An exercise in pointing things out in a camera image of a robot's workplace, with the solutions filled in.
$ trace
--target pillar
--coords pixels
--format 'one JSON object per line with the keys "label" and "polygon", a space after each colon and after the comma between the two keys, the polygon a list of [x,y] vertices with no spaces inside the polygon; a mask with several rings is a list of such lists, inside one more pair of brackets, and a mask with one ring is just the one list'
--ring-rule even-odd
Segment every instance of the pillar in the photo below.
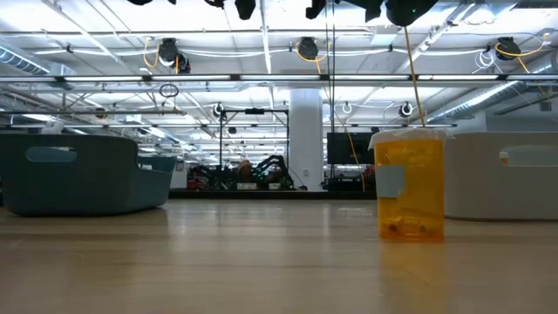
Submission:
{"label": "pillar", "polygon": [[323,118],[320,89],[291,89],[290,108],[290,176],[295,186],[310,192],[322,191]]}

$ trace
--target yellow cup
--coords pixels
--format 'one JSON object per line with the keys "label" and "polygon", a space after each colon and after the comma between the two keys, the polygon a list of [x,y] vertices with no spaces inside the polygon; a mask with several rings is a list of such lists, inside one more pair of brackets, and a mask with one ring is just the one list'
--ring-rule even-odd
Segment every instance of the yellow cup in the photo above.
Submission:
{"label": "yellow cup", "polygon": [[444,239],[444,141],[431,129],[374,134],[378,227],[383,238]]}

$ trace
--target metal frame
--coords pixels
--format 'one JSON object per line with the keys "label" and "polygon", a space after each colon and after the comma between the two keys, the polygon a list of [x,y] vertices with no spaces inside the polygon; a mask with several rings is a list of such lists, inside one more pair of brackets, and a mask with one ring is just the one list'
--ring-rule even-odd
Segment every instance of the metal frame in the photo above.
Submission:
{"label": "metal frame", "polygon": [[[226,126],[226,125],[228,125],[228,123],[229,123],[232,119],[234,119],[238,113],[250,114],[250,113],[248,113],[248,110],[250,110],[250,109],[257,109],[257,108],[249,108],[249,109],[247,109],[247,110],[227,110],[227,109],[223,108],[223,109],[220,111],[220,114],[232,113],[233,116],[230,117],[230,119],[228,119],[228,120],[226,121],[226,123],[224,123],[224,124],[223,124],[224,121],[223,121],[223,119],[221,119],[221,116],[218,118],[218,119],[219,119],[219,173],[218,173],[218,176],[219,176],[219,189],[222,189],[222,185],[221,185],[221,180],[222,180],[221,172],[222,172],[222,170],[223,170],[223,127]],[[290,131],[290,124],[289,124],[289,123],[290,123],[290,122],[289,122],[290,116],[289,116],[289,110],[288,110],[288,109],[285,109],[285,110],[261,109],[261,110],[263,111],[264,114],[265,114],[265,113],[271,113],[271,114],[273,114],[275,117],[276,117],[276,114],[277,114],[277,113],[285,113],[285,115],[287,116],[287,123],[286,123],[286,124],[285,124],[284,122],[282,122],[282,121],[279,119],[279,120],[281,121],[280,124],[278,124],[278,125],[277,125],[277,124],[273,124],[273,125],[271,125],[271,126],[272,126],[272,127],[285,127],[285,128],[287,129],[287,139],[286,139],[286,140],[287,140],[287,149],[286,149],[287,158],[286,158],[286,161],[287,161],[287,168],[289,168],[289,153],[290,153],[290,151],[289,151],[289,150],[290,150],[290,132],[289,132],[289,131]],[[249,125],[248,127],[266,127],[266,126],[267,126],[267,125],[253,124],[253,125]]]}
{"label": "metal frame", "polygon": [[[557,74],[419,74],[418,83],[500,83],[502,81],[558,81]],[[412,82],[409,74],[216,74],[111,76],[0,76],[0,83],[137,83],[137,82]]]}

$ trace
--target wire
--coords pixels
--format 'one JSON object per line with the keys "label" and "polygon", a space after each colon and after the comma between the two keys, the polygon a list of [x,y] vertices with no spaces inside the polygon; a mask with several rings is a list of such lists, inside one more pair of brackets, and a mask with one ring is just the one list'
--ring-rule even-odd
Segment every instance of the wire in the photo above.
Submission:
{"label": "wire", "polygon": [[547,35],[544,35],[544,36],[542,37],[541,46],[540,46],[539,48],[533,50],[533,51],[530,51],[530,52],[524,52],[524,53],[510,53],[510,52],[505,52],[505,51],[503,51],[503,50],[501,50],[501,49],[499,48],[499,47],[501,46],[501,43],[496,44],[495,48],[496,48],[496,51],[497,51],[497,52],[499,52],[499,53],[501,53],[501,54],[503,54],[503,55],[509,56],[509,57],[526,57],[526,56],[530,56],[530,55],[532,55],[532,54],[535,54],[535,53],[541,51],[542,48],[543,48],[544,45],[545,45],[545,44],[544,44],[544,40],[545,40],[545,39],[547,39]]}
{"label": "wire", "polygon": [[[525,65],[525,63],[523,62],[523,59],[521,59],[521,57],[518,57],[517,59],[520,60],[521,66],[523,67],[523,70],[525,70],[525,72],[526,72],[527,74],[530,74],[531,72],[529,71],[529,69],[527,68],[527,66]],[[542,92],[542,94],[544,95],[544,97],[546,97],[548,100],[551,100],[551,101],[552,101],[552,99],[547,95],[547,92],[545,92],[545,90],[542,89],[542,87],[541,87],[540,85],[537,85],[537,87],[539,87],[539,90]]]}
{"label": "wire", "polygon": [[409,63],[410,63],[410,66],[411,66],[412,86],[414,87],[415,98],[417,99],[418,114],[420,115],[420,123],[422,123],[422,127],[426,127],[425,114],[422,111],[422,104],[420,104],[419,87],[417,86],[417,76],[415,75],[415,65],[414,65],[413,60],[412,60],[411,40],[409,40],[409,31],[407,30],[407,27],[405,27],[405,40],[407,42],[407,52],[409,53]]}
{"label": "wire", "polygon": [[147,55],[146,55],[146,51],[147,51],[147,45],[149,44],[149,41],[151,40],[151,38],[147,38],[146,39],[146,46],[144,47],[143,51],[143,61],[146,63],[147,66],[149,66],[150,68],[154,68],[155,66],[157,66],[157,64],[159,63],[159,45],[157,44],[157,51],[156,56],[155,56],[155,63],[154,64],[150,64],[147,61]]}

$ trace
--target wooden table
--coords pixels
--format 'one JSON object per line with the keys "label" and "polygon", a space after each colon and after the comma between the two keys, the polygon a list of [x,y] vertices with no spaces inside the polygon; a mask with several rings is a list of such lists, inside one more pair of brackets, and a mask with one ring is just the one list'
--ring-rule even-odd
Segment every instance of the wooden table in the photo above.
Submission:
{"label": "wooden table", "polygon": [[381,242],[373,201],[0,209],[0,313],[556,313],[558,224],[446,222]]}

